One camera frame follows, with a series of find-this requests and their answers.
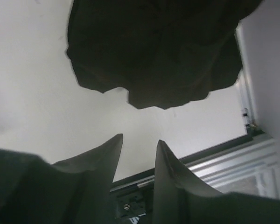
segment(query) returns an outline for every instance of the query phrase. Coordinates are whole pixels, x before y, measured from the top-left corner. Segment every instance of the bolt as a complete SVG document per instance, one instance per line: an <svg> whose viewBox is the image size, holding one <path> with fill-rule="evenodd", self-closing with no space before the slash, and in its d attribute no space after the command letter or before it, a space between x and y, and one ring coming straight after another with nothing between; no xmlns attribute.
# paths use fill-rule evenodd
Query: bolt
<svg viewBox="0 0 280 224"><path fill-rule="evenodd" d="M123 206L124 210L129 210L130 207L131 207L131 206L130 206L129 204L125 204L125 205Z"/></svg>

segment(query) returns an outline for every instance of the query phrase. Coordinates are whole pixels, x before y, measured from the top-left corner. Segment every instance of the white panel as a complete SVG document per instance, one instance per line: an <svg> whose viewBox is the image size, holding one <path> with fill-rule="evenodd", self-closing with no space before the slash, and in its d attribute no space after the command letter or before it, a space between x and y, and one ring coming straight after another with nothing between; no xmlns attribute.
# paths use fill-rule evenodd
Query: white panel
<svg viewBox="0 0 280 224"><path fill-rule="evenodd" d="M123 133L118 180L154 166L158 139L183 157L245 134L233 87L169 110L79 87L64 53L69 10L64 0L0 0L0 148L55 162Z"/></svg>

